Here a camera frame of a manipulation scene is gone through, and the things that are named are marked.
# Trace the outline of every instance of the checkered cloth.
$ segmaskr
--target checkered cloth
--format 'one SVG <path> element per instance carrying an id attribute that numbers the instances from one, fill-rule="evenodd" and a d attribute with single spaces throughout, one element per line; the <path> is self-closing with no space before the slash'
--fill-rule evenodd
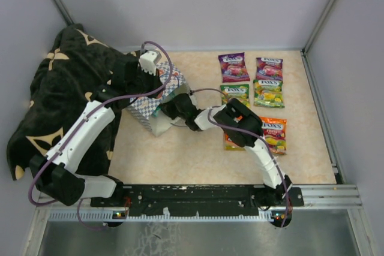
<path id="1" fill-rule="evenodd" d="M 160 80 L 164 83 L 169 77 L 169 63 L 162 62 L 158 66 Z M 128 106 L 128 111 L 142 124 L 144 127 L 152 132 L 151 125 L 149 124 L 149 117 L 152 115 L 156 108 L 163 102 L 163 100 L 179 86 L 187 84 L 185 77 L 181 72 L 172 64 L 172 78 L 167 83 L 165 91 L 159 98 L 140 97 L 132 105 Z"/>

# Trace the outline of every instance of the purple candy bag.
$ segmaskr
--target purple candy bag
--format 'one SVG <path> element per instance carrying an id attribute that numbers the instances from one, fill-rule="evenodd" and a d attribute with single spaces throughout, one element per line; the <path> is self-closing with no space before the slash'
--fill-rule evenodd
<path id="1" fill-rule="evenodd" d="M 257 80 L 283 81 L 283 60 L 272 58 L 256 58 Z"/>
<path id="2" fill-rule="evenodd" d="M 244 52 L 219 55 L 223 82 L 250 81 L 250 76 L 245 67 Z"/>

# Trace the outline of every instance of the dark green blanket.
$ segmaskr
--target dark green blanket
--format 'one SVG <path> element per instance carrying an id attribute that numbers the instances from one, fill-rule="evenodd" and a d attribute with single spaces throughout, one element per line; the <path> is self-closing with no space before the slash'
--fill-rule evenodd
<path id="1" fill-rule="evenodd" d="M 92 92 L 110 80 L 127 55 L 84 33 L 80 24 L 63 29 L 31 83 L 31 105 L 10 138 L 7 161 L 14 180 L 23 175 L 36 153 L 44 155 L 80 116 Z M 83 157 L 78 174 L 107 174 L 121 114 L 100 133 Z"/>

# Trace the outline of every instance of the gray floor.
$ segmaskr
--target gray floor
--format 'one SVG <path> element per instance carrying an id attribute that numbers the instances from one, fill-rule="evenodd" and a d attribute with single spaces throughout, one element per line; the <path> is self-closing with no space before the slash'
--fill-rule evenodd
<path id="1" fill-rule="evenodd" d="M 347 212 L 296 211 L 285 229 L 269 223 L 125 223 L 90 231 L 77 222 L 49 222 L 43 255 L 353 256 L 359 255 Z"/>

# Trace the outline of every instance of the white wall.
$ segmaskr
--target white wall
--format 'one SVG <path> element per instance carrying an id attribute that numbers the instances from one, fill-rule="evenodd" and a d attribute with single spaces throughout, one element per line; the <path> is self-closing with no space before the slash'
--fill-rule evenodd
<path id="1" fill-rule="evenodd" d="M 171 50 L 303 48 L 327 0 L 63 0 L 119 50 L 154 40 Z"/>
<path id="2" fill-rule="evenodd" d="M 310 51 L 346 178 L 384 239 L 384 0 L 339 0 Z M 380 241 L 384 252 L 384 242 Z"/>
<path id="3" fill-rule="evenodd" d="M 0 254 L 20 255 L 34 207 L 31 174 L 13 182 L 5 151 L 29 106 L 29 84 L 64 21 L 51 0 L 0 0 Z"/>

